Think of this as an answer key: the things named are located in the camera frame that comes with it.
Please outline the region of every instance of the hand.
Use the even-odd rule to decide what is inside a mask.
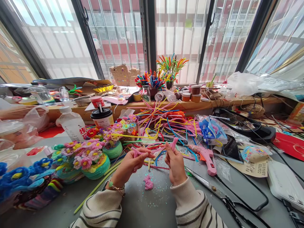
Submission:
[[[32,108],[36,107],[35,105],[20,105],[14,106],[9,109],[0,110],[0,119],[8,120],[8,119],[23,119],[25,115],[32,110]],[[45,113],[44,109],[37,109],[37,112],[40,116]]]
[[[169,179],[173,186],[180,185],[187,180],[187,176],[184,168],[184,158],[182,154],[174,148],[171,149],[171,145],[166,142],[166,144],[161,145],[167,150],[165,162],[169,166]]]
[[[111,181],[115,187],[121,188],[125,183],[129,180],[132,173],[135,173],[138,169],[140,169],[143,165],[144,160],[148,158],[154,158],[155,156],[151,154],[151,150],[146,148],[138,148],[139,152],[144,154],[139,155],[134,158],[134,151],[129,151],[127,155],[124,157],[121,164],[118,166],[116,172],[111,177]]]

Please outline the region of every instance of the tape roll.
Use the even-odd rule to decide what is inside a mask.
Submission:
[[[133,94],[133,97],[134,97],[134,101],[141,101],[142,100],[142,96],[139,93]]]

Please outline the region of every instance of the striped sleeve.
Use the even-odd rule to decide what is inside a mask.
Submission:
[[[122,212],[121,199],[118,191],[97,192],[85,201],[79,218],[69,228],[115,227]]]
[[[177,204],[175,216],[178,227],[227,228],[204,192],[195,190],[189,177],[170,189]]]

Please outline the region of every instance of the bracelet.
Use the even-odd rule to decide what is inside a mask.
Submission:
[[[109,188],[112,188],[113,190],[118,191],[122,197],[125,196],[126,193],[122,192],[122,190],[124,190],[124,186],[122,188],[115,187],[113,182],[111,181],[111,178],[108,180],[108,182],[109,182]]]

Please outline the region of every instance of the bowl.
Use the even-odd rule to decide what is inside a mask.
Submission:
[[[91,97],[89,96],[79,97],[79,98],[75,98],[73,101],[75,101],[78,107],[83,107],[91,103]]]

